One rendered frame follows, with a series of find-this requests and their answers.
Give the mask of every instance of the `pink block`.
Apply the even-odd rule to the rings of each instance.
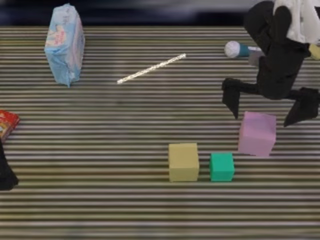
[[[269,157],[276,143],[276,131],[276,116],[246,111],[240,128],[238,151]]]

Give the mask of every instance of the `blue plastic package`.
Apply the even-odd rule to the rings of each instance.
[[[58,84],[79,81],[85,48],[81,19],[69,3],[53,9],[44,52]]]

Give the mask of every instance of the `yellow block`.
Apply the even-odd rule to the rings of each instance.
[[[315,44],[310,44],[309,51],[314,60],[320,60],[320,47]]]
[[[170,182],[196,182],[199,176],[198,146],[196,143],[169,144]]]

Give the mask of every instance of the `red packet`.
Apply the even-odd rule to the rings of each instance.
[[[16,128],[20,119],[17,114],[0,110],[0,138],[4,143],[10,133]]]

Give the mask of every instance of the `green block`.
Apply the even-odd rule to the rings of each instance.
[[[212,153],[210,158],[210,179],[212,182],[231,182],[235,174],[232,153]]]

